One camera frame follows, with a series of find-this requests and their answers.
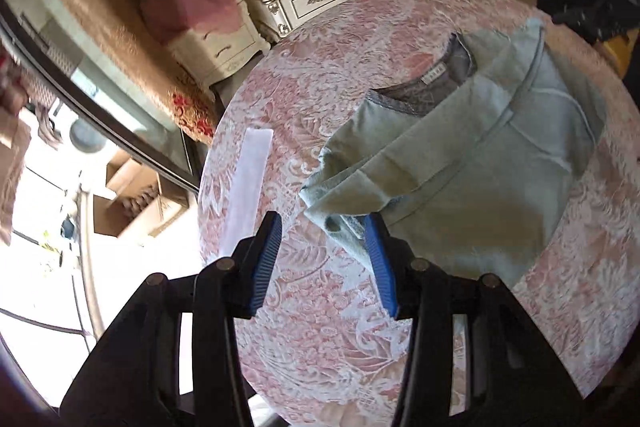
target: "clothing tag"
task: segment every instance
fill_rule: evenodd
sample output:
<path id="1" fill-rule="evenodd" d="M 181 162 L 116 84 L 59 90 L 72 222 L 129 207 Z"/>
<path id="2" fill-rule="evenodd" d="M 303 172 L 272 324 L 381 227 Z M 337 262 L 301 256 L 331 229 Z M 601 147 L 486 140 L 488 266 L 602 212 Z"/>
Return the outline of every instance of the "clothing tag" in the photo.
<path id="1" fill-rule="evenodd" d="M 429 84 L 431 84 L 436 78 L 442 76 L 444 73 L 447 72 L 447 66 L 444 62 L 439 62 L 437 63 L 433 68 L 431 68 L 431 70 L 427 71 L 423 76 L 422 76 L 422 81 L 427 84 L 427 86 Z"/>

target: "green shirt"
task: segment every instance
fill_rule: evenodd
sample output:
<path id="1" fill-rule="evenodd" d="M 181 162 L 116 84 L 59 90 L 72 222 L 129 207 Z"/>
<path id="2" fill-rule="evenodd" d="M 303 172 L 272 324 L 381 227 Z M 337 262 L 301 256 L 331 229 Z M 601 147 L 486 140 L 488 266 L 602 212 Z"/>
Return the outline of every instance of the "green shirt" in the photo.
<path id="1" fill-rule="evenodd" d="M 515 284 L 549 242 L 602 133 L 587 77 L 529 20 L 452 36 L 424 75 L 369 90 L 300 192 L 306 216 L 370 269 L 363 216 L 452 275 Z"/>

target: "metal pivot bolt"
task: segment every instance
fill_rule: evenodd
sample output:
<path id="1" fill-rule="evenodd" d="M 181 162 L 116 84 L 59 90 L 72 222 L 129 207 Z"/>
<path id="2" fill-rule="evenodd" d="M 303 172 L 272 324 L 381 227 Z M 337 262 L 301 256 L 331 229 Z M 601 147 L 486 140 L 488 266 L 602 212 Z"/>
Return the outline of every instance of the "metal pivot bolt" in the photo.
<path id="1" fill-rule="evenodd" d="M 156 272 L 147 277 L 145 281 L 149 286 L 156 286 L 164 280 L 164 277 L 163 273 Z"/>
<path id="2" fill-rule="evenodd" d="M 229 270 L 233 270 L 236 267 L 236 261 L 231 259 L 230 257 L 223 257 L 216 261 L 216 268 L 220 271 L 228 272 Z"/>
<path id="3" fill-rule="evenodd" d="M 481 281 L 482 284 L 489 288 L 497 288 L 502 283 L 502 281 L 500 281 L 500 278 L 495 273 L 485 273 L 482 276 Z"/>
<path id="4" fill-rule="evenodd" d="M 411 268 L 417 272 L 424 272 L 429 268 L 429 261 L 418 257 L 411 261 Z"/>

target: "pink tablecloth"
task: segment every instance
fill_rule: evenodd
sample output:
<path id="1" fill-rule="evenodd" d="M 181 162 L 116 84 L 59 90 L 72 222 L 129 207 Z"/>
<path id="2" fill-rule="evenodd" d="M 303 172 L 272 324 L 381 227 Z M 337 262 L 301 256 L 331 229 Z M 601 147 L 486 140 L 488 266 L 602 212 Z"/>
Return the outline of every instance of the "pink tablecloth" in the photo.
<path id="1" fill-rule="evenodd" d="M 298 192 L 321 147 L 367 88 L 424 71 L 452 30 L 509 32 L 529 16 L 546 21 L 549 47 L 590 76 L 609 115 L 552 242 L 514 293 L 583 394 L 625 347 L 640 317 L 640 114 L 613 71 L 515 0 L 353 0 L 293 32 L 252 71 L 218 126 L 200 190 L 202 256 L 212 261 L 244 131 L 273 129 L 257 223 L 268 209 L 281 213 L 282 246 L 264 307 L 237 330 L 245 377 L 290 422 L 388 425 L 410 331 L 380 307 L 370 274 L 303 216 Z"/>

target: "pink cloth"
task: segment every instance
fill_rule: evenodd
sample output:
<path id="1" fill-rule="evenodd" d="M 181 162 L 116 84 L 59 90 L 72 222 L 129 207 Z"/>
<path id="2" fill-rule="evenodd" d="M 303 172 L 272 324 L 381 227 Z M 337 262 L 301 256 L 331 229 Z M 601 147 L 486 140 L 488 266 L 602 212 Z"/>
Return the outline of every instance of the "pink cloth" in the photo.
<path id="1" fill-rule="evenodd" d="M 162 44 L 188 29 L 229 34 L 242 25 L 236 0 L 145 0 L 142 15 L 151 34 Z"/>
<path id="2" fill-rule="evenodd" d="M 292 32 L 252 71 L 220 121 L 200 186 L 201 253 L 212 261 L 242 136 L 273 129 L 256 227 L 277 210 L 282 246 L 264 307 L 236 328 L 245 377 L 289 422 L 389 425 L 410 333 L 409 321 L 381 308 L 371 275 L 302 213 L 298 192 L 322 145 L 367 88 L 424 71 L 450 32 L 510 32 L 530 16 L 598 86 L 609 114 L 551 243 L 514 293 L 585 395 L 628 342 L 640 317 L 640 114 L 616 74 L 572 31 L 516 0 L 352 0 Z M 462 337 L 454 340 L 456 410 L 465 367 Z"/>

